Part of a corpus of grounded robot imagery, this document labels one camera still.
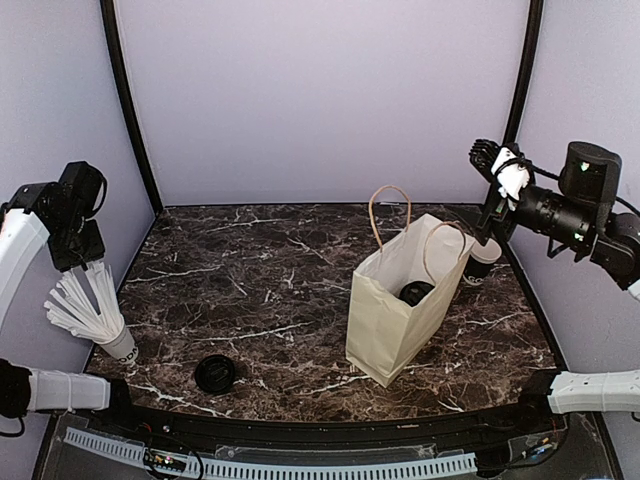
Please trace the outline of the cream paper bag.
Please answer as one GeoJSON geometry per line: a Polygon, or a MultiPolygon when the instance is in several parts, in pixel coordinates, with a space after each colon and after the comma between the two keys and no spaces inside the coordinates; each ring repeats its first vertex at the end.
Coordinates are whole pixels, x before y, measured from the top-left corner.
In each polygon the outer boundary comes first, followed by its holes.
{"type": "Polygon", "coordinates": [[[378,249],[353,271],[346,359],[388,387],[442,325],[461,281],[473,236],[458,223],[430,214],[406,225],[384,243],[368,213],[378,249]]]}

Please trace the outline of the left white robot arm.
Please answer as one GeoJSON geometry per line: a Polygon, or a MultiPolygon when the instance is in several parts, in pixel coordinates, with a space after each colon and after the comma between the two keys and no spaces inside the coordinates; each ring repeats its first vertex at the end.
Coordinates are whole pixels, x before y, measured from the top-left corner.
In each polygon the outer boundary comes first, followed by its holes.
{"type": "MultiPolygon", "coordinates": [[[[104,258],[105,247],[93,219],[100,181],[91,193],[70,183],[24,185],[1,205],[1,315],[39,252],[49,249],[60,272],[104,258]]],[[[101,411],[103,421],[120,436],[141,427],[140,412],[124,399],[112,398],[109,381],[86,374],[38,370],[1,360],[1,416],[19,421],[16,438],[25,431],[24,417],[35,411],[101,411]]]]}

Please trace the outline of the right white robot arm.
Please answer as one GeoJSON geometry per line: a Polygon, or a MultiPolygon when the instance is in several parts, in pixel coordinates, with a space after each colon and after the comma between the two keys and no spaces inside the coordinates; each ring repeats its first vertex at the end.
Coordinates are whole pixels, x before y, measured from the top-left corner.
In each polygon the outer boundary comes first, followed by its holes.
{"type": "MultiPolygon", "coordinates": [[[[547,256],[564,250],[601,267],[634,298],[639,297],[639,216],[614,213],[603,196],[584,203],[549,189],[529,185],[513,209],[491,188],[480,217],[472,227],[481,245],[489,239],[506,241],[522,226],[549,239],[547,256]]],[[[534,432],[549,413],[639,411],[639,371],[579,374],[535,372],[510,413],[510,424],[521,434],[534,432]]]]}

